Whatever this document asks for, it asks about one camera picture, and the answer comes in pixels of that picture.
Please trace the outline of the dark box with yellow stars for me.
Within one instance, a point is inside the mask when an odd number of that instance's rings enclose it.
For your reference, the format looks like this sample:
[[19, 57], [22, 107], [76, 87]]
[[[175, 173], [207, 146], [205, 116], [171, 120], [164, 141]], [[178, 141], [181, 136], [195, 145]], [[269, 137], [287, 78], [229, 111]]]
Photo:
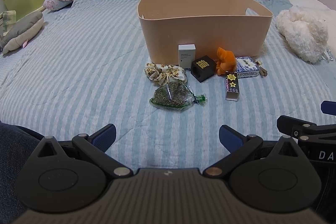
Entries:
[[237, 101], [239, 99], [239, 81], [236, 72], [226, 72], [226, 100]]

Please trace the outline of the orange plush toy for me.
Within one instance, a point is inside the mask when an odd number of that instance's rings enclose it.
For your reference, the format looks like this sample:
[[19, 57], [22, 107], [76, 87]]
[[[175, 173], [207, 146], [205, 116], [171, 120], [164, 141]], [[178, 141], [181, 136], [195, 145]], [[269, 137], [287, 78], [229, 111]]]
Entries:
[[219, 47], [217, 57], [216, 73], [218, 76], [224, 75], [226, 72], [233, 73], [236, 71], [236, 57], [232, 51]]

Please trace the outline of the green dried herb sachet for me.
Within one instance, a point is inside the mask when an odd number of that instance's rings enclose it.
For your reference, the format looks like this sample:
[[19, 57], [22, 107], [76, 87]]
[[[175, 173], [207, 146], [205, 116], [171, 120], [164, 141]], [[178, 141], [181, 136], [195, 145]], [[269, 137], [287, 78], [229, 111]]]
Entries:
[[196, 96], [191, 89], [181, 81], [171, 82], [159, 87], [149, 102], [160, 109], [182, 111], [194, 104], [204, 104], [207, 97], [204, 94]]

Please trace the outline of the small white box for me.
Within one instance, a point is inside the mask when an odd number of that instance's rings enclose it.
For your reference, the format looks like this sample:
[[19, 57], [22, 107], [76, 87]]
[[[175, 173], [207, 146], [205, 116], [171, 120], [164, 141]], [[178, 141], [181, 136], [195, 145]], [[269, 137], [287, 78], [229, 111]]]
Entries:
[[196, 47], [194, 44], [180, 44], [178, 46], [179, 66], [183, 69], [190, 69], [195, 60]]

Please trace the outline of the small wooden brown piece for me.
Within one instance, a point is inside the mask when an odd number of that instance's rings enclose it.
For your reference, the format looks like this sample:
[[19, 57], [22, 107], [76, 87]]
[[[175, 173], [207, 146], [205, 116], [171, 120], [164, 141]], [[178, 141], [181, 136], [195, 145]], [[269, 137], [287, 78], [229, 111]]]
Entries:
[[260, 73], [261, 77], [267, 77], [268, 71], [261, 66], [262, 62], [256, 60], [256, 64], [259, 67], [259, 73]]

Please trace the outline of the blue jeans leg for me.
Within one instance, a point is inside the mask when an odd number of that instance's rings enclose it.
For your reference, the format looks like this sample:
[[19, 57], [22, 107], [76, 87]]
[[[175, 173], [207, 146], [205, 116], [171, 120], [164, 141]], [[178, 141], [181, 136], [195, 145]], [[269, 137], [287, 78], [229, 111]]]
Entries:
[[11, 223], [26, 210], [15, 194], [15, 180], [41, 139], [29, 128], [1, 123], [1, 223]]

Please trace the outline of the blue white patterned box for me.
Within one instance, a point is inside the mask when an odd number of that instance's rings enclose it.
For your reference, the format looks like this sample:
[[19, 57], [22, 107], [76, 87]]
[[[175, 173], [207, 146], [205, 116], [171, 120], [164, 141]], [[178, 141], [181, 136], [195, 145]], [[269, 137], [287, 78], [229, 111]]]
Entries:
[[256, 77], [260, 69], [251, 57], [236, 57], [236, 73], [239, 79]]

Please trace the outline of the white fluffy plush toy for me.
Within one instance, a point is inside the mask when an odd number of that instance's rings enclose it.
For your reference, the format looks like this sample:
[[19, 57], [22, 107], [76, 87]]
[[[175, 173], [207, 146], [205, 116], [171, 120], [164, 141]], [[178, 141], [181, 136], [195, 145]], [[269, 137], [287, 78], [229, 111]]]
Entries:
[[322, 58], [329, 39], [325, 20], [293, 6], [279, 12], [276, 27], [300, 59], [315, 64]]

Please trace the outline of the black cube with yellow print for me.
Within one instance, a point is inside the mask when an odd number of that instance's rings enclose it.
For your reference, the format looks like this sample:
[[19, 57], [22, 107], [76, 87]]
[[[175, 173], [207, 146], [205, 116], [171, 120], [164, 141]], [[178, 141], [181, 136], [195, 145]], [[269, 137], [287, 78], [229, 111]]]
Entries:
[[191, 74], [200, 83], [215, 74], [216, 62], [208, 56], [203, 56], [191, 63]]

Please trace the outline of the blue striped bed cover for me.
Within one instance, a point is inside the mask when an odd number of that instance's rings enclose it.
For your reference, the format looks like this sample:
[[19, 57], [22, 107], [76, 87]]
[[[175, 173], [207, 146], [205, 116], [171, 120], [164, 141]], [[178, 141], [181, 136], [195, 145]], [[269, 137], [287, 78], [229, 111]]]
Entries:
[[27, 47], [1, 56], [1, 121], [58, 140], [112, 123], [117, 138], [108, 154], [132, 169], [204, 169], [227, 154], [218, 136], [224, 124], [277, 140], [281, 115], [335, 123], [320, 109], [335, 100], [335, 61], [302, 61], [274, 24], [260, 56], [268, 74], [240, 79], [237, 101], [226, 100], [224, 78], [199, 83], [188, 76], [193, 93], [206, 96], [204, 104], [183, 111], [154, 107], [138, 3], [75, 0], [67, 9], [46, 11], [44, 27]]

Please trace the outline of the beige plastic storage bin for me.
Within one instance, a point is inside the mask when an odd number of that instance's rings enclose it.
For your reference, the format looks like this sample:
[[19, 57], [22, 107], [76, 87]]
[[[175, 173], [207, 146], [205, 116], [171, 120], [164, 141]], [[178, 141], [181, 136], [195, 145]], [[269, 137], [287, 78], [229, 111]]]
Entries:
[[149, 57], [159, 64], [177, 64], [185, 44], [195, 46], [196, 58], [215, 60], [219, 47], [257, 56], [273, 18], [255, 0], [140, 0], [137, 14]]

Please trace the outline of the grey plush toy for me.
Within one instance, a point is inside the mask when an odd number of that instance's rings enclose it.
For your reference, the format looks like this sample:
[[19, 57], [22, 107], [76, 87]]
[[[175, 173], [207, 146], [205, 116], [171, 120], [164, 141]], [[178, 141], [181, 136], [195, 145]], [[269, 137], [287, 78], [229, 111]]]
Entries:
[[26, 15], [1, 38], [1, 53], [8, 54], [25, 45], [33, 39], [44, 25], [44, 17], [41, 11], [35, 11]]

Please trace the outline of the floral pillow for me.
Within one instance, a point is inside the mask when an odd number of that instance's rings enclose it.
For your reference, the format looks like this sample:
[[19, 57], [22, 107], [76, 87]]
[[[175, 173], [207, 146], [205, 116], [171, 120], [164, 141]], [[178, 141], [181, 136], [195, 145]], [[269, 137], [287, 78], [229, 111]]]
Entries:
[[72, 1], [61, 1], [61, 0], [45, 0], [43, 3], [43, 7], [50, 11], [58, 11], [62, 8], [71, 4]]

